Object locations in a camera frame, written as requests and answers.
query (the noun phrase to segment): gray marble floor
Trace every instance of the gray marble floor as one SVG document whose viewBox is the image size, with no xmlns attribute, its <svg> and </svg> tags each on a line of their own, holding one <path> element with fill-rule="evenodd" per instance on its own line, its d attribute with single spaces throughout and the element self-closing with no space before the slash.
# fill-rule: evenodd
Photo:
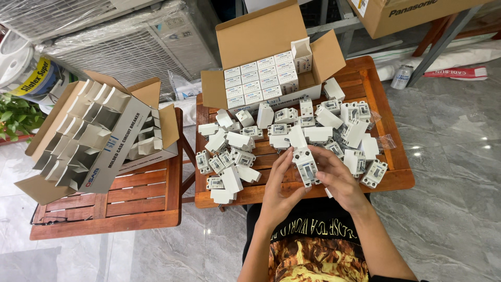
<svg viewBox="0 0 501 282">
<path fill-rule="evenodd" d="M 486 81 L 383 83 L 416 186 L 374 193 L 373 205 L 421 279 L 501 280 L 501 60 L 486 65 Z M 194 140 L 194 126 L 184 131 Z M 0 147 L 0 281 L 235 281 L 242 207 L 184 204 L 174 228 L 29 241 L 36 203 L 12 184 L 35 173 L 25 148 Z"/>
</svg>

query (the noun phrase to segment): person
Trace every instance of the person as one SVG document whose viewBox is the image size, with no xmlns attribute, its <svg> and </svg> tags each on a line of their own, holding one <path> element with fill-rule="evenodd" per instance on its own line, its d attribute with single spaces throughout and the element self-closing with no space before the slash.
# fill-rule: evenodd
<svg viewBox="0 0 501 282">
<path fill-rule="evenodd" d="M 418 281 L 349 169 L 332 151 L 308 148 L 334 198 L 302 200 L 311 187 L 281 194 L 289 148 L 273 163 L 263 203 L 247 211 L 237 281 Z"/>
</svg>

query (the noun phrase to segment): wooden slatted table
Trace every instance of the wooden slatted table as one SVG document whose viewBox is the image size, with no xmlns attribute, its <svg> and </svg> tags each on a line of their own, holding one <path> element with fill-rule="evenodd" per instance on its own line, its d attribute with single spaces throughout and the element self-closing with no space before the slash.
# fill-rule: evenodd
<svg viewBox="0 0 501 282">
<path fill-rule="evenodd" d="M 393 114 L 391 113 L 388 99 L 383 89 L 383 85 L 379 80 L 379 76 L 374 66 L 374 61 L 371 57 L 365 56 L 346 61 L 346 67 L 333 75 L 339 83 L 346 98 L 344 102 L 353 101 L 366 101 L 369 103 L 371 110 L 376 111 L 382 116 L 381 121 L 376 123 L 372 129 L 371 136 L 383 136 L 391 134 L 395 141 L 397 148 L 392 150 L 385 150 L 378 159 L 388 163 L 389 170 L 386 172 L 383 180 L 376 189 L 370 189 L 360 184 L 364 193 L 390 191 L 390 190 L 403 190 L 414 187 L 414 176 L 409 166 L 405 150 L 398 134 Z M 203 106 L 202 94 L 199 94 L 196 99 L 196 124 L 207 124 L 216 122 L 215 116 L 218 109 L 208 108 Z M 313 105 L 318 105 L 326 101 L 325 96 L 320 99 L 314 100 Z M 256 148 L 253 154 L 257 156 L 254 162 L 253 169 L 258 170 L 263 175 L 259 182 L 250 184 L 243 182 L 244 189 L 237 195 L 237 199 L 230 205 L 243 205 L 261 203 L 265 192 L 265 185 L 270 176 L 271 167 L 273 162 L 279 157 L 277 151 L 270 147 L 268 142 L 267 130 L 263 129 L 263 140 L 256 141 Z M 205 148 L 207 141 L 199 133 L 196 134 L 196 151 L 202 151 Z M 295 177 L 296 169 L 289 169 L 284 177 L 282 183 L 282 194 L 286 197 L 291 195 L 297 188 L 302 187 L 303 183 L 297 182 Z M 195 204 L 198 208 L 211 208 L 217 207 L 214 201 L 210 198 L 210 190 L 206 189 L 206 179 L 210 175 L 203 175 L 199 171 L 196 172 L 195 181 Z M 326 197 L 323 185 L 314 185 L 312 190 L 305 196 L 305 198 L 318 198 Z"/>
<path fill-rule="evenodd" d="M 183 149 L 195 164 L 195 154 L 183 134 L 183 115 L 175 109 L 180 139 L 179 155 L 117 176 L 107 194 L 75 193 L 45 206 L 38 206 L 33 223 L 68 221 L 53 225 L 33 225 L 30 240 L 89 234 L 163 228 L 181 223 L 181 202 L 193 202 L 182 195 L 195 181 L 193 173 L 182 182 Z"/>
</svg>

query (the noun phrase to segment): air conditioner outdoor unit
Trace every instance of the air conditioner outdoor unit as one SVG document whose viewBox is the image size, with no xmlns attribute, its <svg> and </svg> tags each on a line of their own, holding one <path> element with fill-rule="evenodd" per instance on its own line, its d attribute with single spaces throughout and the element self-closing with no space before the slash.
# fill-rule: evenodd
<svg viewBox="0 0 501 282">
<path fill-rule="evenodd" d="M 161 0 L 0 0 L 0 24 L 34 44 Z"/>
<path fill-rule="evenodd" d="M 79 77 L 92 70 L 128 87 L 157 76 L 161 93 L 172 93 L 169 71 L 191 81 L 202 70 L 220 67 L 217 22 L 208 0 L 171 0 L 159 10 L 144 8 L 36 50 Z"/>
</svg>

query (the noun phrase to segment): ventilation grille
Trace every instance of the ventilation grille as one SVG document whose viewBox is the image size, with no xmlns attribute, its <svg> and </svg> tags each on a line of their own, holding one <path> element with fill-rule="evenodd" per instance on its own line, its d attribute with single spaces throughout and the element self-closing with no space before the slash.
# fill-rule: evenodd
<svg viewBox="0 0 501 282">
<path fill-rule="evenodd" d="M 26 38 L 116 10 L 108 0 L 0 0 L 0 22 Z"/>
<path fill-rule="evenodd" d="M 159 77 L 162 81 L 160 93 L 173 93 L 167 70 L 190 80 L 151 34 L 144 30 L 56 58 L 74 69 L 113 76 L 126 83 L 125 87 L 154 76 Z"/>
</svg>

